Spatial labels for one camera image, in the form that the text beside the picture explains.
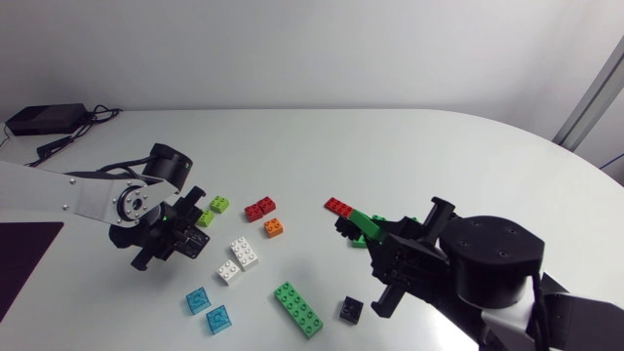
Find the orange lego brick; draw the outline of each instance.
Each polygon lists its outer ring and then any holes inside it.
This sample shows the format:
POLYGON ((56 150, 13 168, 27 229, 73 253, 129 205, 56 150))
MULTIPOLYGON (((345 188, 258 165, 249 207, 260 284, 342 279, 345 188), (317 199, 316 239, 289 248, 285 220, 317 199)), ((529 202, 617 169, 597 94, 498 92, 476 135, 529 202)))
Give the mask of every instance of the orange lego brick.
POLYGON ((269 238, 273 238, 279 234, 284 233, 284 227, 282 223, 280 223, 280 219, 273 218, 264 223, 264 229, 266 230, 266 234, 269 238))

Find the lego brick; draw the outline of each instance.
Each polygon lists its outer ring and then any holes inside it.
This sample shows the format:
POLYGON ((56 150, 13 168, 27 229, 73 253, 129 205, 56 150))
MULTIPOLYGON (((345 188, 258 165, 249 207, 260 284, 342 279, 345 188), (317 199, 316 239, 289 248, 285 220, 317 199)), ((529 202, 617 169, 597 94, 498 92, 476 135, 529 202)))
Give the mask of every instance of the lego brick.
POLYGON ((218 214, 224 213, 228 206, 230 206, 230 201, 221 196, 215 197, 211 202, 211 210, 218 214))
POLYGON ((250 222, 261 219, 264 214, 262 214, 262 209, 257 204, 253 204, 251 206, 245 207, 245 215, 250 222))
POLYGON ((369 239, 381 242, 385 238, 385 233, 381 230, 381 228, 373 223, 367 215, 359 212, 358 210, 353 210, 349 216, 349 220, 351 220, 353 224, 357 225, 369 239))
POLYGON ((238 259, 238 262, 241 264, 244 271, 247 271, 257 265, 257 255, 245 237, 240 237, 233 241, 232 244, 230 244, 230 248, 236 255, 236 259, 238 259))
POLYGON ((340 309, 340 318, 353 324, 358 324, 363 306, 364 303, 355 298, 344 297, 344 302, 342 302, 342 308, 340 309))
POLYGON ((266 234, 269 238, 273 238, 284 233, 284 226, 280 223, 280 219, 273 218, 269 221, 264 222, 264 230, 266 230, 266 234))
POLYGON ((227 311, 223 305, 220 305, 214 310, 208 312, 206 314, 206 318, 208 319, 208 326, 211 328, 211 332, 213 332, 213 334, 222 332, 228 327, 232 327, 230 317, 227 315, 227 311))
POLYGON ((257 205, 260 206, 262 213, 267 215, 271 211, 275 210, 275 203, 271 200, 270 197, 265 197, 264 199, 257 202, 257 205))
POLYGON ((206 295, 204 288, 200 288, 195 292, 188 294, 186 296, 186 303, 188 303, 188 308, 193 314, 198 314, 211 306, 211 302, 208 300, 208 296, 206 295))
POLYGON ((216 273, 223 278, 227 285, 230 285, 230 283, 238 278, 240 272, 241 268, 239 268, 236 263, 232 262, 231 259, 228 259, 227 262, 223 263, 223 265, 216 270, 216 273))
POLYGON ((323 327, 323 321, 290 282, 281 285, 274 294, 307 338, 314 336, 323 327))
POLYGON ((351 246, 358 249, 365 249, 367 247, 367 242, 364 240, 364 235, 360 235, 358 239, 352 240, 351 246))
POLYGON ((335 198, 330 198, 325 203, 325 208, 345 218, 348 218, 351 215, 351 212, 353 211, 353 208, 342 203, 339 200, 336 200, 335 198))
POLYGON ((215 219, 215 213, 209 210, 205 210, 202 213, 202 216, 197 220, 197 225, 207 227, 211 224, 211 222, 215 219))

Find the red lego brick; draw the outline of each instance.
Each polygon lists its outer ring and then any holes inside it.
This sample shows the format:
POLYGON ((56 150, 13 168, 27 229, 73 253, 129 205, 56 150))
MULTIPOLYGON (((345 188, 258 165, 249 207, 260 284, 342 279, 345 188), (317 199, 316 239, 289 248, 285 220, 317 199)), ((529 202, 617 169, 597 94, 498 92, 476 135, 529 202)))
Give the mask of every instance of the red lego brick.
POLYGON ((335 198, 330 198, 326 203, 325 203, 325 208, 332 211, 333 213, 343 216, 345 218, 348 218, 351 213, 353 212, 353 208, 342 203, 339 200, 336 200, 335 198))
POLYGON ((257 204, 245 207, 245 215, 250 222, 261 219, 263 216, 262 209, 257 204))
POLYGON ((271 211, 275 210, 275 203, 271 200, 270 197, 265 197, 264 199, 257 202, 257 205, 260 206, 262 212, 266 215, 271 211))

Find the power adapter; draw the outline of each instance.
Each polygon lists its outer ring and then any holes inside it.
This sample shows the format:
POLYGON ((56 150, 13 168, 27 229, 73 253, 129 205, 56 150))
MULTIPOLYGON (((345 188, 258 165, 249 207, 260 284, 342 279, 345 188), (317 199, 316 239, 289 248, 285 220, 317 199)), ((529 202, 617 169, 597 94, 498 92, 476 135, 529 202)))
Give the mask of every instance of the power adapter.
POLYGON ((7 121, 15 136, 72 134, 87 118, 82 103, 28 106, 7 121))

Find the white wall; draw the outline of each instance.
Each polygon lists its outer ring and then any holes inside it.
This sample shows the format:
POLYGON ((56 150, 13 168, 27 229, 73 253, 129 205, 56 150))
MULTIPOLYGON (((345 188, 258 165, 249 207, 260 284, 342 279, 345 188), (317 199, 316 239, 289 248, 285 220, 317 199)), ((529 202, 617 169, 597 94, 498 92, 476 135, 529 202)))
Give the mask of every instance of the white wall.
POLYGON ((551 138, 624 33, 614 0, 19 0, 0 120, 25 105, 427 107, 551 138))

